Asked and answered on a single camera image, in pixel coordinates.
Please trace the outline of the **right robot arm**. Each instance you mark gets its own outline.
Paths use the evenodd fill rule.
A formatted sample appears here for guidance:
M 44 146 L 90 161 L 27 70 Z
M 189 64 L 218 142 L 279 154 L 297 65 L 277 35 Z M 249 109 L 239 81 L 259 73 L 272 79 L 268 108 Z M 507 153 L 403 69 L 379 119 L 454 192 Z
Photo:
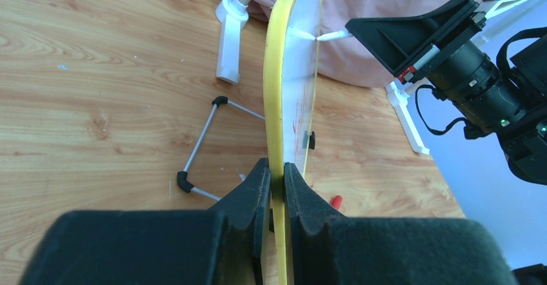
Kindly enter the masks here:
M 546 184 L 546 29 L 516 33 L 532 43 L 491 60 L 472 42 L 486 24 L 474 0 L 449 0 L 413 17 L 353 18 L 346 29 L 402 84 L 427 79 L 435 98 L 460 112 L 467 139 L 494 133 L 510 171 Z

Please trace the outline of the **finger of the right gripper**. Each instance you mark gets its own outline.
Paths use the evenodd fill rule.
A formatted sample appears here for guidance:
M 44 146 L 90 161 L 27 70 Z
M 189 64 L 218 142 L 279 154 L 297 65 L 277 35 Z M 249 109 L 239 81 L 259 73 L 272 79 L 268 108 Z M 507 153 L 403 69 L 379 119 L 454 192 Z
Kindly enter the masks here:
M 413 17 L 353 18 L 349 31 L 394 77 L 425 77 L 479 32 L 479 4 L 449 0 Z

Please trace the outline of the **red marker cap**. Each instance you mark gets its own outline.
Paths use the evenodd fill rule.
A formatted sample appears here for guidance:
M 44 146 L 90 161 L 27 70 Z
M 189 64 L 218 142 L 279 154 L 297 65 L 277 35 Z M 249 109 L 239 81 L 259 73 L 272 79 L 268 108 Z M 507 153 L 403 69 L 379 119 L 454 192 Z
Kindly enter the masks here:
M 342 201 L 343 201 L 343 197 L 341 195 L 336 195 L 331 199 L 330 205 L 334 209 L 339 210 L 339 208 L 341 207 Z

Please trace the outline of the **yellow framed whiteboard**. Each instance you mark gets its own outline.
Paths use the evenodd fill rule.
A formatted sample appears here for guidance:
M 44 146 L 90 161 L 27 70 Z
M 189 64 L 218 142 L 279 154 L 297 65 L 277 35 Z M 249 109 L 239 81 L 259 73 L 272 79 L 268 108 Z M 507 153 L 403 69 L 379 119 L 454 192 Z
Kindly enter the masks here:
M 266 33 L 263 101 L 278 283 L 293 284 L 284 165 L 306 170 L 323 0 L 276 0 Z

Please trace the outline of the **white marker pen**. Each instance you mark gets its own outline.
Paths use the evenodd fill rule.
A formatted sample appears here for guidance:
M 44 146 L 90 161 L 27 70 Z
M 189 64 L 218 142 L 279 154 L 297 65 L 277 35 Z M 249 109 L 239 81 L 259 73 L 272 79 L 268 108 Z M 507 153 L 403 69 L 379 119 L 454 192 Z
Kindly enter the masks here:
M 345 39 L 353 37 L 353 35 L 348 30 L 339 30 L 336 32 L 330 32 L 327 34 L 320 35 L 315 38 L 316 41 L 319 42 L 327 42 L 327 41 L 333 41 L 336 39 Z

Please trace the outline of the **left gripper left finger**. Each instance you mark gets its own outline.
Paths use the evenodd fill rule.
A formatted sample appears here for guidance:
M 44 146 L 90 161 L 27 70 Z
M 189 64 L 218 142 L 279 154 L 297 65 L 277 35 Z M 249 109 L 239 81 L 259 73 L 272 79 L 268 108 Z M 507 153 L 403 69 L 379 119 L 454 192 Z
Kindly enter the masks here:
M 21 284 L 264 284 L 270 168 L 205 210 L 75 210 L 38 244 Z

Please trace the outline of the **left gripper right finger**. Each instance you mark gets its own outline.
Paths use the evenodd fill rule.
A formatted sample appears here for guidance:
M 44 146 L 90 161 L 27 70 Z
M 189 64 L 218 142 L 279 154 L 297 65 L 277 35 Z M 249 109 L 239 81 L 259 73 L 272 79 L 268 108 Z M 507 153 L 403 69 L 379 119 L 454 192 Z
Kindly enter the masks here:
M 515 284 L 489 232 L 458 218 L 347 217 L 284 166 L 296 284 Z

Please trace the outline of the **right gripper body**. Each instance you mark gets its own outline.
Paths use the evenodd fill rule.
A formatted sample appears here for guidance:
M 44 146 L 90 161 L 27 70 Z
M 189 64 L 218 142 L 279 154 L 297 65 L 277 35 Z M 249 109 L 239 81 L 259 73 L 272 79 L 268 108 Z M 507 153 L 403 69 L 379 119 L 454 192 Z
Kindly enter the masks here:
M 472 19 L 479 4 L 450 0 L 436 10 L 395 20 L 395 77 L 416 82 L 481 31 L 485 19 Z

